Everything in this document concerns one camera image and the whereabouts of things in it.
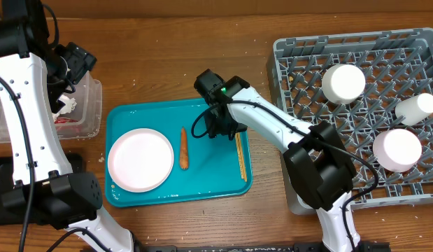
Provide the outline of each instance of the clear plastic container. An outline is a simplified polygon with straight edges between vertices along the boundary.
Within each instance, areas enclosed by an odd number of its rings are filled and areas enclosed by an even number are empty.
[[[59,139],[90,138],[99,132],[103,97],[101,83],[87,72],[75,88],[73,94],[65,94],[68,98],[75,98],[75,109],[59,116],[68,118],[68,122],[55,123]],[[0,144],[9,142],[5,114],[0,102]]]

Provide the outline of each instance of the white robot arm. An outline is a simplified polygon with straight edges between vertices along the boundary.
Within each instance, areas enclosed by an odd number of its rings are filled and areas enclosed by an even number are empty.
[[[301,131],[307,134],[310,133],[309,127],[312,126],[311,123],[293,118],[289,114],[275,107],[261,97],[253,87],[241,89],[232,97],[232,99],[234,101],[249,101],[261,104]],[[273,143],[281,153],[288,150],[290,143],[298,143],[304,138],[304,136],[293,132],[270,113],[258,106],[228,104],[227,107],[230,115],[235,121],[247,125],[256,132],[259,132],[264,138]],[[345,192],[333,203],[333,207],[330,210],[326,211],[323,208],[315,210],[322,226],[322,241],[331,252],[350,252],[353,250],[346,229],[343,226],[342,219],[342,205],[350,197],[351,192]],[[352,234],[353,241],[357,246],[360,241],[360,236],[355,230],[350,205],[348,205],[346,215],[350,233]]]
[[[327,141],[332,140],[337,147],[343,148],[335,129],[327,123],[313,128],[311,123],[293,118],[263,99],[253,87],[236,76],[224,82],[207,70],[197,77],[194,87],[211,106],[203,114],[210,138],[217,134],[228,134],[230,138],[235,132],[246,130],[247,126],[273,143],[288,160],[292,186],[307,204],[316,209],[325,248],[331,252],[353,251],[342,216],[342,206],[351,197],[351,179],[356,174],[353,163],[349,158],[333,160],[327,151],[313,164],[308,155],[313,151],[308,136],[311,134],[325,134]],[[349,205],[346,222],[357,247],[360,236],[355,230]]]
[[[62,179],[72,173],[72,168],[62,151],[51,116],[46,89],[47,69],[45,62],[32,53],[29,54],[29,57],[23,59],[20,59],[17,54],[2,57],[0,58],[0,77],[7,83],[10,83],[9,87],[20,97],[18,101],[22,107],[25,121],[27,122],[31,152],[34,162],[36,163],[34,183],[37,185],[51,183],[53,187],[52,190],[60,190],[53,185],[50,174],[56,173],[56,177]],[[1,83],[0,100],[6,117],[14,153],[13,180],[16,185],[20,184],[20,186],[24,187],[30,184],[24,137],[13,100],[10,99],[10,95]],[[41,197],[42,195],[39,195],[35,200],[36,202],[33,203],[34,208],[43,207],[41,203],[43,199],[41,199]],[[119,226],[104,207],[101,206],[94,211],[95,218],[79,218],[79,221],[68,222],[65,230],[69,231],[74,228],[85,228],[101,241],[106,248],[112,251],[134,251],[134,238],[131,232]],[[50,222],[51,220],[42,218],[41,221]],[[84,235],[82,232],[77,232],[76,235],[83,238],[96,251],[102,251],[91,237]]]
[[[103,208],[96,177],[73,173],[51,116],[63,105],[58,102],[61,93],[74,92],[96,59],[73,43],[57,45],[58,34],[48,44],[39,0],[7,0],[2,5],[0,100],[13,148],[14,181],[14,189],[1,197],[3,207],[56,229],[84,228],[86,232],[76,234],[97,251],[139,251],[135,236]],[[20,251],[28,222],[25,217]]]

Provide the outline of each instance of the wooden table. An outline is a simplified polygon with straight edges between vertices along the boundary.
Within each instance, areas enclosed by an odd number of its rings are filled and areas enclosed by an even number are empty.
[[[62,141],[64,151],[81,153],[87,169],[104,187],[106,117],[122,104],[198,97],[197,75],[210,68],[228,79],[241,76],[270,99],[266,58],[276,39],[432,27],[433,13],[275,15],[139,20],[62,20],[61,42],[74,41],[96,55],[92,72],[103,83],[103,115],[98,136]],[[117,209],[104,200],[116,221],[147,245],[231,246],[321,241],[316,215],[288,210],[279,152],[250,130],[255,175],[240,197]],[[0,146],[0,156],[10,155]],[[365,240],[390,242],[392,251],[433,251],[433,205],[389,206],[354,213]],[[0,227],[0,251],[16,251],[21,225]],[[44,251],[64,232],[30,225],[27,251]],[[69,237],[58,251],[86,244]]]

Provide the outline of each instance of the plastic dish rack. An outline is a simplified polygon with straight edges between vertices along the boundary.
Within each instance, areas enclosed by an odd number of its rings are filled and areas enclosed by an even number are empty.
[[[322,75],[335,64],[353,64],[364,72],[364,93],[351,104],[336,105],[323,95]],[[335,125],[345,147],[377,169],[378,188],[352,208],[433,203],[433,115],[407,127],[394,112],[401,100],[422,92],[433,94],[433,29],[281,38],[274,43],[267,70],[278,108],[313,124],[326,120]],[[423,145],[419,162],[405,173],[384,170],[372,153],[376,135],[392,128],[412,131]],[[366,167],[359,162],[355,166],[353,193],[373,182]],[[286,169],[283,175],[290,210],[313,213],[292,189]]]

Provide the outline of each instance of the black cable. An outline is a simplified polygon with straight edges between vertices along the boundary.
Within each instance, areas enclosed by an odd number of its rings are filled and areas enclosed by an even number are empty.
[[[261,104],[258,104],[258,103],[256,103],[256,102],[252,102],[252,101],[231,101],[231,102],[228,102],[228,103],[225,103],[225,104],[217,104],[217,105],[213,105],[212,107],[206,109],[206,110],[205,110],[204,112],[202,112],[202,114],[200,114],[200,115],[196,118],[196,120],[193,122],[193,125],[192,125],[192,136],[194,136],[194,133],[193,133],[193,132],[194,132],[194,126],[197,124],[197,121],[199,121],[199,119],[201,119],[202,116],[204,116],[205,113],[208,113],[209,111],[211,111],[212,109],[216,108],[217,106],[224,106],[224,105],[227,105],[227,104],[247,104],[247,105],[251,105],[251,106],[256,106],[256,107],[258,107],[258,108],[260,108],[260,109],[266,111],[267,113],[269,113],[269,114],[270,114],[271,116],[273,116],[275,119],[279,120],[279,121],[280,121],[281,123],[283,123],[286,127],[288,127],[289,129],[291,129],[293,132],[296,132],[296,133],[298,133],[298,134],[300,134],[300,135],[302,135],[302,136],[304,136],[304,137],[310,137],[311,140],[314,141],[314,142],[316,142],[317,144],[320,144],[320,145],[325,146],[325,147],[327,147],[327,148],[331,148],[332,150],[335,150],[335,151],[338,151],[338,152],[340,152],[340,153],[343,153],[344,155],[347,155],[347,156],[349,156],[350,158],[356,159],[356,160],[359,161],[361,164],[363,164],[364,166],[366,166],[366,167],[371,171],[371,173],[373,173],[373,175],[374,175],[374,182],[373,182],[373,184],[372,184],[369,188],[363,190],[362,192],[359,192],[358,194],[353,195],[352,197],[348,198],[348,199],[343,203],[343,205],[342,205],[343,225],[344,225],[345,230],[346,230],[346,232],[347,232],[348,239],[350,240],[350,244],[351,244],[352,250],[353,250],[353,251],[356,251],[356,248],[355,248],[355,242],[353,241],[353,237],[351,236],[350,229],[348,228],[348,224],[347,224],[346,209],[347,209],[348,204],[350,204],[350,202],[352,202],[353,200],[357,199],[358,197],[361,197],[361,196],[366,195],[367,193],[370,193],[372,190],[374,190],[374,189],[378,186],[378,182],[379,182],[378,173],[377,173],[376,170],[371,166],[371,164],[369,164],[367,161],[363,160],[362,158],[360,158],[360,157],[358,157],[358,156],[356,156],[356,155],[354,155],[354,154],[352,154],[352,153],[349,153],[349,152],[346,151],[346,150],[342,150],[342,149],[340,149],[340,148],[337,148],[336,146],[332,146],[332,145],[329,144],[329,143],[325,143],[324,141],[321,141],[321,140],[319,140],[319,139],[317,139],[317,138],[315,138],[315,137],[313,137],[313,136],[311,136],[311,135],[308,135],[308,134],[305,133],[305,132],[302,132],[301,130],[299,130],[299,129],[296,128],[295,126],[292,126],[288,121],[286,121],[286,120],[284,120],[283,118],[281,118],[279,115],[277,115],[277,114],[276,114],[275,112],[273,112],[271,109],[269,109],[269,108],[267,108],[267,107],[265,107],[265,106],[263,106],[263,105],[261,105]],[[207,132],[208,132],[208,130],[207,130],[204,134],[199,135],[198,138],[203,137]]]
[[[71,90],[65,89],[64,92],[67,94],[73,94],[74,92],[76,92],[75,85],[68,78],[65,78],[65,81],[67,82]]]
[[[48,46],[50,46],[50,48],[55,48],[59,44],[59,27],[57,26],[56,15],[55,15],[55,12],[53,11],[53,9],[51,9],[48,5],[46,5],[44,3],[42,5],[51,14],[51,16],[53,17],[53,21],[55,22],[55,40],[53,41],[53,43],[48,44]]]
[[[14,102],[15,110],[17,111],[17,115],[19,116],[20,126],[22,128],[23,139],[25,143],[25,150],[27,152],[28,159],[28,167],[29,167],[29,195],[28,195],[28,204],[27,210],[25,211],[23,226],[22,226],[22,234],[20,235],[20,243],[19,243],[19,252],[23,251],[25,246],[25,238],[27,236],[28,223],[31,215],[31,206],[33,204],[34,197],[34,161],[33,154],[31,153],[31,146],[29,144],[29,135],[27,124],[25,122],[25,118],[23,116],[22,107],[19,104],[19,97],[14,94],[14,91],[10,88],[10,86],[0,77],[0,84],[6,89],[11,99]]]
[[[47,83],[47,85],[60,85],[60,84],[64,84],[64,83],[65,83],[65,80],[59,80],[55,83]]]
[[[72,229],[70,231],[68,231],[67,233],[65,233],[64,235],[61,236],[61,238],[59,238],[48,250],[47,252],[51,252],[53,251],[56,247],[58,247],[61,242],[63,242],[67,237],[69,237],[70,235],[76,233],[76,232],[82,232],[83,235],[88,235],[90,237],[90,239],[92,239],[103,251],[105,252],[111,252],[112,250],[110,250],[109,248],[106,248],[106,246],[104,246],[104,244],[102,244],[98,238],[96,236],[94,236],[89,230],[82,228],[82,227],[77,227],[75,229]]]
[[[202,138],[203,136],[205,136],[205,135],[207,135],[207,133],[208,132],[210,132],[210,130],[211,130],[211,128],[213,127],[213,124],[214,124],[214,120],[212,120],[211,121],[211,123],[210,123],[210,127],[208,127],[208,129],[204,132],[204,133],[202,133],[202,134],[200,134],[200,135],[196,135],[196,134],[194,134],[194,128],[196,127],[196,124],[197,124],[197,122],[199,122],[199,120],[201,120],[201,118],[206,114],[206,113],[208,113],[209,111],[211,111],[212,109],[215,109],[215,108],[217,108],[217,107],[219,107],[219,106],[222,106],[223,104],[216,104],[216,105],[213,105],[213,106],[211,106],[211,107],[209,107],[208,109],[206,109],[204,112],[202,112],[197,118],[196,118],[196,120],[193,122],[193,125],[191,126],[191,135],[194,137],[194,138]]]

